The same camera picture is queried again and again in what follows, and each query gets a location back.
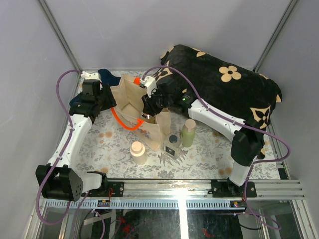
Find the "beige canvas tote bag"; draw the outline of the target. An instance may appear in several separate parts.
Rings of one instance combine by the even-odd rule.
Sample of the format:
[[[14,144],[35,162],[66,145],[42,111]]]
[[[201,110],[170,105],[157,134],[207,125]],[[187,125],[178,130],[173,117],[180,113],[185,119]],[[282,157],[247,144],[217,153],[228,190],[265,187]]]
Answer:
[[[119,125],[134,133],[151,150],[159,150],[170,133],[170,112],[164,109],[152,119],[142,118],[142,96],[146,90],[131,75],[123,74],[119,84],[110,89],[117,104],[111,111]]]

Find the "green lotion pump bottle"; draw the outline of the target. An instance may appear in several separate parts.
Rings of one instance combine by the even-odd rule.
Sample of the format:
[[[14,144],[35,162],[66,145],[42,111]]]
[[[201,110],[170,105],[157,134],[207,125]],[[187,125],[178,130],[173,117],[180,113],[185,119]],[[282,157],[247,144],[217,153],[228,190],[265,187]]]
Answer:
[[[191,147],[195,136],[196,122],[193,119],[187,119],[181,130],[181,140],[183,147]]]

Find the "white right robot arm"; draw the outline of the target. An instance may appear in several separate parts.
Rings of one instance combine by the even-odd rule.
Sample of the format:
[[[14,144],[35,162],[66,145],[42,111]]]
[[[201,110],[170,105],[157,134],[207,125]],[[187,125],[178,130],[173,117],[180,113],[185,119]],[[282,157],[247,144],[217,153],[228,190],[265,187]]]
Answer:
[[[254,119],[239,119],[218,110],[198,99],[192,90],[181,89],[171,80],[156,83],[153,77],[146,77],[139,82],[139,86],[146,90],[142,96],[144,117],[154,117],[169,108],[213,128],[231,141],[230,155],[234,163],[227,190],[232,196],[241,195],[245,191],[244,183],[251,165],[264,146],[263,134],[251,129],[256,127],[257,122]]]

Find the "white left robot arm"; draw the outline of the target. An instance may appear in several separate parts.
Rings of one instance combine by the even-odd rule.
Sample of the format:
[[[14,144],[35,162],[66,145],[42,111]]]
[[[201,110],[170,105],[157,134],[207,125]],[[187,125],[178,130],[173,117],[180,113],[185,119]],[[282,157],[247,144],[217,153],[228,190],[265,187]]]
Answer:
[[[76,202],[90,190],[100,197],[108,193],[105,173],[90,171],[79,176],[72,167],[97,116],[115,106],[108,84],[84,80],[82,92],[75,97],[69,110],[71,124],[66,128],[57,151],[46,165],[39,165],[36,169],[39,190],[44,198]]]

